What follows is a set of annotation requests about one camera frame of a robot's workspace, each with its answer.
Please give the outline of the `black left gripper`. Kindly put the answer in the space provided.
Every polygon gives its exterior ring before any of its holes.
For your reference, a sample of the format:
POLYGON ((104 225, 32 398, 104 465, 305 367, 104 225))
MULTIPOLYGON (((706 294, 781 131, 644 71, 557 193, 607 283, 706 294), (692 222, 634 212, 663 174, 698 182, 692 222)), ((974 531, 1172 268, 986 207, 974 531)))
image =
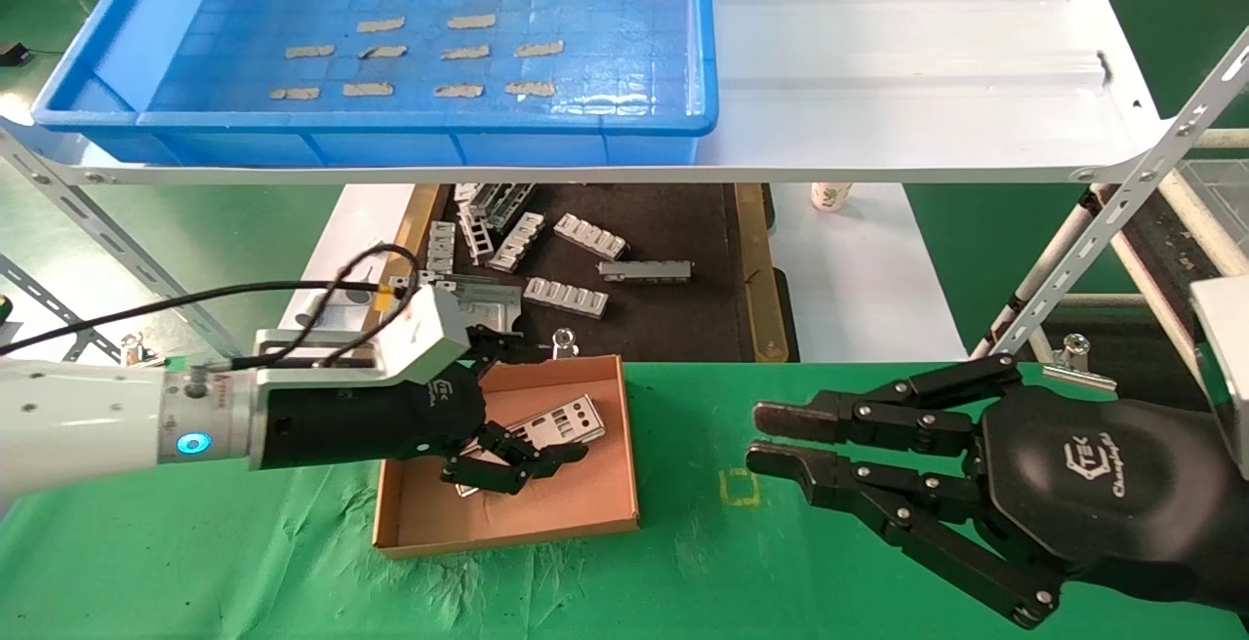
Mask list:
MULTIPOLYGON (((487 326, 470 326, 468 340, 472 368, 540 364, 555 351, 550 342, 487 326)), ((262 468, 445 458, 442 482, 515 495, 590 452, 586 442, 535 448, 500 422, 485 421, 485 396, 465 366, 451 366, 430 382, 279 388, 264 408, 262 468), (500 461, 457 455, 473 440, 500 461)))

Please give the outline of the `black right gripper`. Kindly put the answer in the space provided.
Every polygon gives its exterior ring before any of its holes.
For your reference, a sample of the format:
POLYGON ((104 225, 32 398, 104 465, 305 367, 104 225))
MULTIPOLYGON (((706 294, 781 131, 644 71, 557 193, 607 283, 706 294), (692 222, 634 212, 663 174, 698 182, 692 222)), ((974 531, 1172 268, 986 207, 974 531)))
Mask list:
MULTIPOLYGON (((753 422, 806 441, 968 452, 977 426, 955 406, 1019 385, 1014 358, 989 356, 866 394, 761 401, 753 422)), ((1247 481, 1212 415, 1134 399, 1013 394, 985 408, 980 435, 989 512, 968 479, 826 450, 752 442, 746 468, 794 481, 813 508, 856 516, 1017 628, 1038 628, 1055 612, 1063 578, 1148 601, 1247 612, 1247 481), (982 522, 982 538, 1015 562, 953 530, 968 521, 982 522)))

